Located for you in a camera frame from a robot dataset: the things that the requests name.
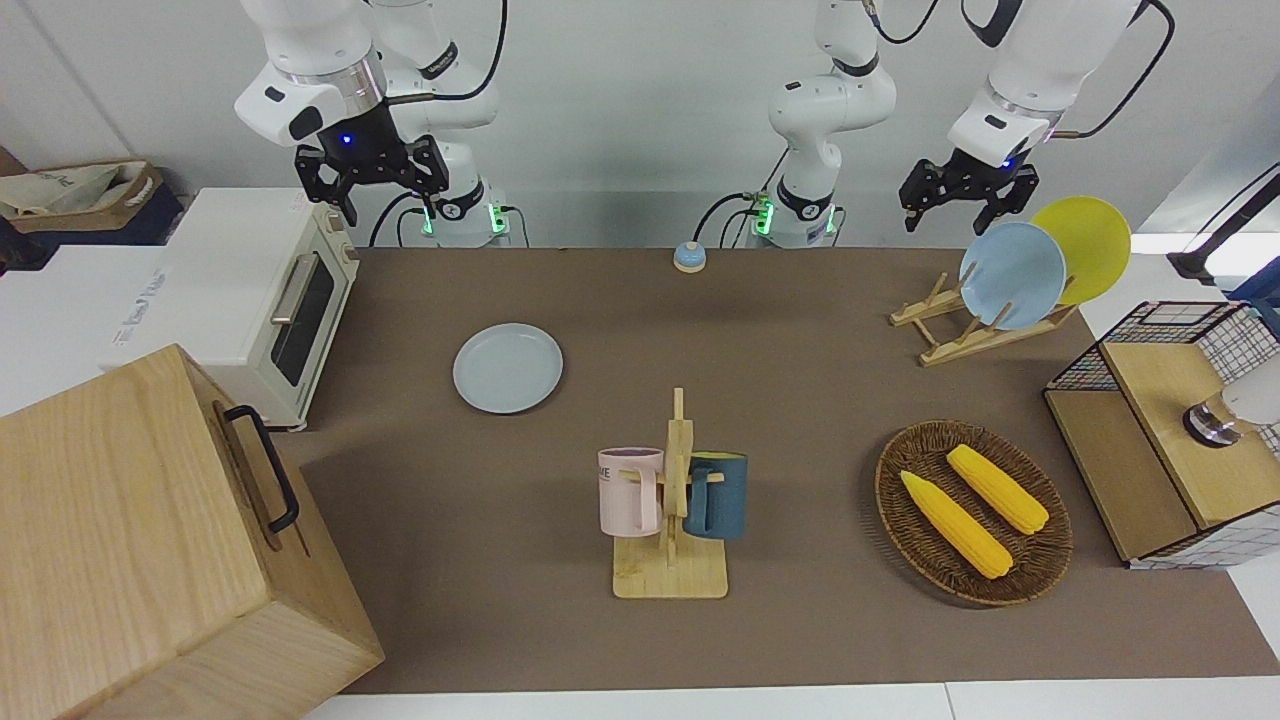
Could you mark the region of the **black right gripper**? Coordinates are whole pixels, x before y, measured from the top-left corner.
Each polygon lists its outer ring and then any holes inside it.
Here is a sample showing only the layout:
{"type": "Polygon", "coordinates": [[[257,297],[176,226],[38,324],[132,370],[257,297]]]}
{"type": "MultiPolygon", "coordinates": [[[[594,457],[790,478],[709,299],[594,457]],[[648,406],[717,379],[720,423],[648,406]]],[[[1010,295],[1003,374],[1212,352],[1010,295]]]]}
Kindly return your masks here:
{"type": "Polygon", "coordinates": [[[297,146],[294,168],[311,202],[335,208],[349,227],[358,213],[349,200],[355,184],[396,183],[424,201],[428,218],[449,188],[451,174],[434,137],[404,146],[388,101],[317,132],[321,145],[297,146]]]}

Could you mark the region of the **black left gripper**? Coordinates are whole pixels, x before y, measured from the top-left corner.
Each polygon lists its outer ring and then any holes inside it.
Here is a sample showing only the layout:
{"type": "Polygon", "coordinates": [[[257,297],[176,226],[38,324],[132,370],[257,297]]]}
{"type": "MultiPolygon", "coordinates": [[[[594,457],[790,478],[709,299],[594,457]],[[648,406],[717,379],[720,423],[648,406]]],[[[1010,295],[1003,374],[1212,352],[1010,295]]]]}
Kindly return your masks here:
{"type": "Polygon", "coordinates": [[[913,233],[924,213],[941,202],[983,200],[974,220],[974,232],[982,236],[996,219],[1021,213],[1036,192],[1037,170],[1021,167],[1021,152],[992,167],[960,149],[946,161],[919,160],[899,188],[905,231],[913,233]]]}

